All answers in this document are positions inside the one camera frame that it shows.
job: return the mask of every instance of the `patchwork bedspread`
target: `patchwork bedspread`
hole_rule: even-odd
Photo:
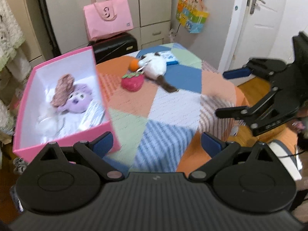
[[[180,62],[167,66],[165,74],[178,92],[167,93],[153,81],[145,81],[138,92],[121,87],[133,57],[164,50],[171,50]],[[234,125],[234,120],[218,119],[215,110],[247,104],[237,87],[178,43],[112,59],[97,65],[97,70],[122,146],[109,156],[131,171],[195,170],[210,159],[201,147],[201,133],[226,140]]]

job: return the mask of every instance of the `person's hand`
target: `person's hand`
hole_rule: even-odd
[[[296,115],[296,117],[306,117],[306,116],[308,116],[308,107],[301,108]],[[293,132],[297,134],[305,129],[305,126],[303,125],[303,123],[299,121],[298,119],[293,119],[287,122],[287,126],[290,130],[292,130]]]

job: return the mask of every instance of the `orange plush ball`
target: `orange plush ball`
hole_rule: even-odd
[[[132,72],[136,72],[137,69],[139,69],[139,65],[138,65],[139,59],[133,59],[131,61],[131,63],[129,64],[129,70]]]

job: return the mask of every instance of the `white wall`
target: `white wall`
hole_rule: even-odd
[[[293,62],[292,37],[308,29],[308,0],[287,0],[281,25],[270,57]]]
[[[178,0],[172,0],[171,23],[175,30],[179,26],[176,20],[177,3]],[[189,34],[181,26],[175,41],[217,69],[229,30],[234,0],[204,0],[204,3],[210,16],[207,18],[203,32]]]

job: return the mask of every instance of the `black ribbed surface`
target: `black ribbed surface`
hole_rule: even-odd
[[[182,173],[130,173],[107,184],[98,198],[76,212],[60,216],[24,213],[14,231],[295,231],[302,225],[287,211],[252,216],[229,209],[202,183]]]

